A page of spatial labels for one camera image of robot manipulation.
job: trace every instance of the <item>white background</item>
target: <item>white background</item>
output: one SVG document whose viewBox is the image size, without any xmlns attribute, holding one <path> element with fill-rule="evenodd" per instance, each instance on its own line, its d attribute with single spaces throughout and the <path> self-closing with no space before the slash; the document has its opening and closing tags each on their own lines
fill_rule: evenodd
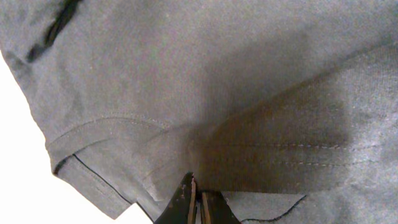
<svg viewBox="0 0 398 224">
<path fill-rule="evenodd" d="M 0 55 L 0 223 L 152 223 L 134 204 L 117 220 L 52 175 L 44 136 Z"/>
</svg>

